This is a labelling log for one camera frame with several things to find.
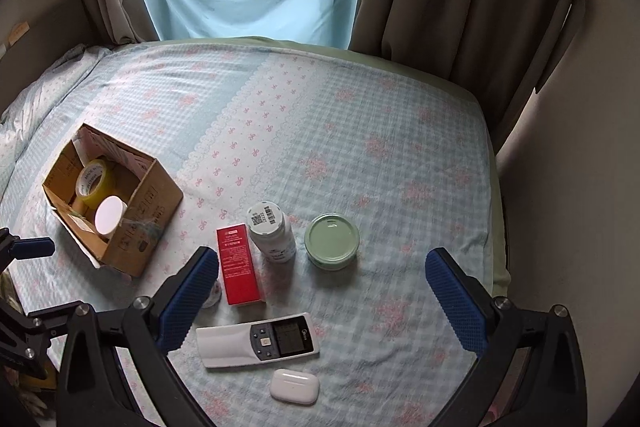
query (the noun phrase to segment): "cardboard box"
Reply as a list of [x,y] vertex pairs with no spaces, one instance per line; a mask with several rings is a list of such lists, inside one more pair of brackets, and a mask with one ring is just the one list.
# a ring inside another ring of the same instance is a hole
[[246,235],[246,225],[218,229],[216,233],[226,302],[231,306],[239,306],[262,301],[249,238]]
[[[128,206],[108,241],[95,231],[95,211],[76,196],[83,165],[96,158],[113,162],[116,195]],[[157,159],[87,124],[62,150],[42,187],[56,217],[94,267],[108,265],[134,277],[142,274],[182,200],[182,191]]]

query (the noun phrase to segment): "open cardboard box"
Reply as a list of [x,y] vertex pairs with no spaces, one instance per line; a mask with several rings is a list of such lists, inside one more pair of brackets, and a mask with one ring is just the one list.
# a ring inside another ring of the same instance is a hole
[[[95,211],[76,196],[83,165],[98,157],[114,163],[115,194],[127,203],[108,241],[95,231]],[[182,200],[182,191],[157,159],[87,124],[62,150],[42,187],[56,217],[94,267],[108,265],[134,277],[142,274]]]

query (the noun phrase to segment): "barcode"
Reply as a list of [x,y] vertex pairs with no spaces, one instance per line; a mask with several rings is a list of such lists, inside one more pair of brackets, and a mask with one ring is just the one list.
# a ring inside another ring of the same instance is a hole
[[269,222],[272,225],[275,225],[276,223],[276,217],[273,215],[273,212],[271,212],[270,207],[265,206],[264,211],[267,213],[267,217],[269,218]]
[[251,216],[251,220],[254,222],[254,226],[260,225],[260,223],[265,222],[265,219],[264,217],[262,217],[262,214],[254,214],[253,216]]

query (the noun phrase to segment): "white pill bottle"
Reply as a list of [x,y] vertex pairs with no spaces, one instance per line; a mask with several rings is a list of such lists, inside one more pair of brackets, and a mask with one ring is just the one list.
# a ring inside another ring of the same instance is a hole
[[296,254],[289,217],[271,201],[255,203],[246,212],[249,237],[268,261],[286,263]]

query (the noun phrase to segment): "green mattress edge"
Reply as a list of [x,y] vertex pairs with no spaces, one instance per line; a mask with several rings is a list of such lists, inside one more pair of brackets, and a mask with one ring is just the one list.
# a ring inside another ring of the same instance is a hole
[[[431,86],[442,89],[453,96],[462,98],[463,100],[469,100],[476,102],[474,97],[468,90],[463,89],[456,84],[452,84],[447,80],[443,80],[433,74],[425,73],[424,71],[414,70],[408,66],[402,64],[396,64],[389,60],[379,57],[371,57],[370,55],[363,55],[360,53],[339,50],[337,48],[327,48],[325,46],[316,46],[314,44],[299,44],[293,41],[275,41],[265,37],[235,37],[235,38],[205,38],[205,39],[183,39],[176,41],[159,41],[159,42],[146,42],[149,45],[162,46],[164,44],[188,44],[190,42],[211,42],[214,44],[235,44],[238,46],[265,46],[270,48],[284,48],[291,50],[298,50],[302,52],[315,53],[318,55],[324,55],[326,57],[341,58],[350,62],[356,62],[376,68],[379,70],[389,71],[390,73],[402,74],[420,80],[421,82],[430,84]],[[487,146],[492,150],[491,142],[489,141],[487,133]],[[491,238],[492,238],[492,259],[493,259],[493,287],[492,295],[507,295],[507,287],[511,282],[511,275],[506,268],[506,248],[504,241],[504,221],[502,217],[502,198],[500,195],[500,184],[498,182],[498,171],[495,166],[495,155],[489,155],[490,163],[490,175],[491,175]]]

